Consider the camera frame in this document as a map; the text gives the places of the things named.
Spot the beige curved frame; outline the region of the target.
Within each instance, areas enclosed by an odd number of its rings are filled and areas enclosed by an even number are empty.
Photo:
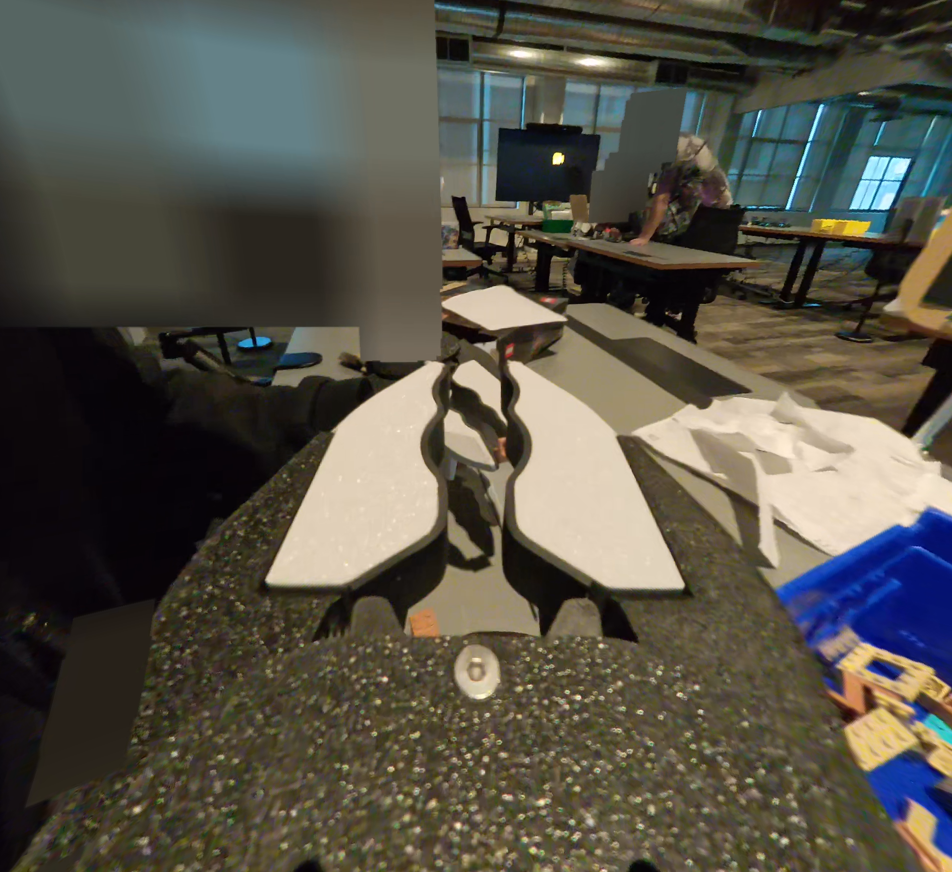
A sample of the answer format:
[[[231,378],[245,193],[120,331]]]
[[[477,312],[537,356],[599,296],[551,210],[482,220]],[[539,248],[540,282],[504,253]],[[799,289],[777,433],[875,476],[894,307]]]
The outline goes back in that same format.
[[[951,217],[934,231],[906,273],[881,322],[891,331],[951,341]]]

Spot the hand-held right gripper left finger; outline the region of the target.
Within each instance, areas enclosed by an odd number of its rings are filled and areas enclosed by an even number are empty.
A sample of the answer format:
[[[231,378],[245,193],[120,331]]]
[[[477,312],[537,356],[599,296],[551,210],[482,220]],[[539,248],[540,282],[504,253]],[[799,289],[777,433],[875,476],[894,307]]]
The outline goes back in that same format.
[[[353,590],[442,536],[450,377],[450,366],[425,363],[336,427],[268,589]]]

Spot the blue plastic bin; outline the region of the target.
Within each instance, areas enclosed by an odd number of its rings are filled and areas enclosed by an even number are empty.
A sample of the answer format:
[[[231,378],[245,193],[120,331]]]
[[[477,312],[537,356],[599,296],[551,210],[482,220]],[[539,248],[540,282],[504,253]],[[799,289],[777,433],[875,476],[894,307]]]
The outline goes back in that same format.
[[[777,593],[819,660],[826,687],[832,664],[869,643],[932,667],[950,685],[951,719],[949,515],[929,509],[911,526],[890,528]]]

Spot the black monitor screen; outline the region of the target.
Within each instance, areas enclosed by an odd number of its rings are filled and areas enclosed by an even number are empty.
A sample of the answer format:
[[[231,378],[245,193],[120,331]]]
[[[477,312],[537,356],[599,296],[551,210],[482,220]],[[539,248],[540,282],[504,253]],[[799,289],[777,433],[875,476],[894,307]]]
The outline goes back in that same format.
[[[500,128],[495,200],[541,204],[567,202],[573,195],[589,198],[600,148],[600,135],[581,127]]]

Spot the crumpled white paper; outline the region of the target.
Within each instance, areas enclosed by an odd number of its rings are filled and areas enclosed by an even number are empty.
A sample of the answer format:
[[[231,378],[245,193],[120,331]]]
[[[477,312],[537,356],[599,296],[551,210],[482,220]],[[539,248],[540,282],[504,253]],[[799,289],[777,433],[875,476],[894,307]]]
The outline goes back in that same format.
[[[656,454],[755,506],[774,569],[776,525],[828,557],[928,509],[951,513],[951,485],[909,438],[874,419],[735,395],[687,405],[632,433]]]

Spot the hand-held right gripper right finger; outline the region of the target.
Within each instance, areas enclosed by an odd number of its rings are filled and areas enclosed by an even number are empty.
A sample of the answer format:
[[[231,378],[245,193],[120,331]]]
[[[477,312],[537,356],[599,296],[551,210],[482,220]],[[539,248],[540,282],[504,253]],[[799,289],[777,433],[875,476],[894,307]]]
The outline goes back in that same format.
[[[526,364],[507,361],[502,386],[512,539],[587,588],[685,593],[613,427]]]

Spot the wooden desk with black legs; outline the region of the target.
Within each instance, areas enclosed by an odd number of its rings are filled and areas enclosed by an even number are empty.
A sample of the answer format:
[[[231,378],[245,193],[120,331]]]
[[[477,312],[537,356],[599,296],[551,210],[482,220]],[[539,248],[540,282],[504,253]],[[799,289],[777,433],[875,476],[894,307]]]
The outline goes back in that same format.
[[[868,250],[871,254],[898,255],[913,260],[925,247],[925,241],[911,241],[907,237],[882,234],[848,235],[815,232],[803,228],[779,228],[742,224],[739,234],[768,241],[795,242],[796,247],[784,276],[774,307],[802,309],[819,307],[809,299],[812,284],[828,245],[849,249]]]
[[[716,287],[723,276],[760,266],[745,257],[719,254],[695,248],[650,243],[631,247],[626,242],[574,238],[568,234],[522,229],[512,232],[537,251],[535,291],[549,289],[551,260],[555,254],[570,257],[577,253],[589,282],[569,297],[573,304],[606,303],[618,279],[634,281],[639,290],[663,291],[683,304],[680,318],[666,316],[661,327],[672,329],[687,342],[696,343],[696,319],[707,287]]]
[[[528,248],[535,253],[535,276],[547,285],[553,260],[571,257],[564,236],[544,232],[538,216],[491,213],[477,227],[482,230],[482,242],[476,247],[489,253],[482,268],[487,275],[508,277],[515,272],[519,248]]]

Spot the pile of toy bricks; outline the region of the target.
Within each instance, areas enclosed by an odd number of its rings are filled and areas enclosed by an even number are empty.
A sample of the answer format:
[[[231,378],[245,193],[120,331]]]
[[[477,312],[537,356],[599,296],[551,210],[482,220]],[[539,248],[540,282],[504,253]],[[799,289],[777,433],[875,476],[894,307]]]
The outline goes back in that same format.
[[[832,664],[827,693],[900,837],[924,870],[950,870],[950,685],[926,664],[861,642]]]

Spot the black office chair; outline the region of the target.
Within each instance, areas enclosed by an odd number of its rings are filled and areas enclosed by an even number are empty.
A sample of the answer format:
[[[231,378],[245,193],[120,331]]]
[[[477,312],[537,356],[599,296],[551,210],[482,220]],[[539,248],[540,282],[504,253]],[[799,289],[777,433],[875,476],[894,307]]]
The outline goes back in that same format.
[[[746,209],[737,204],[727,209],[700,206],[673,243],[679,247],[732,256],[738,246],[745,213]]]
[[[463,249],[476,254],[486,266],[492,263],[497,254],[502,252],[501,247],[493,245],[489,240],[492,231],[497,228],[494,224],[482,225],[475,221],[470,214],[468,201],[462,196],[451,196],[451,204],[457,218],[459,244]],[[476,241],[477,225],[483,226],[485,239],[482,244]]]

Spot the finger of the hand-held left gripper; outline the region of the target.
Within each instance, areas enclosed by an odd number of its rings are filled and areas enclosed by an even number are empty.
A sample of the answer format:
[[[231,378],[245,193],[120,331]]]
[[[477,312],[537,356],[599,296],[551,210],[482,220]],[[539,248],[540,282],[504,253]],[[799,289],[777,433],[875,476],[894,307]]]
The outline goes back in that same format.
[[[501,380],[478,361],[456,366],[450,381],[449,405],[484,441],[506,437]]]
[[[444,442],[449,460],[482,472],[495,471],[498,461],[482,434],[468,423],[456,409],[449,409],[444,419]]]

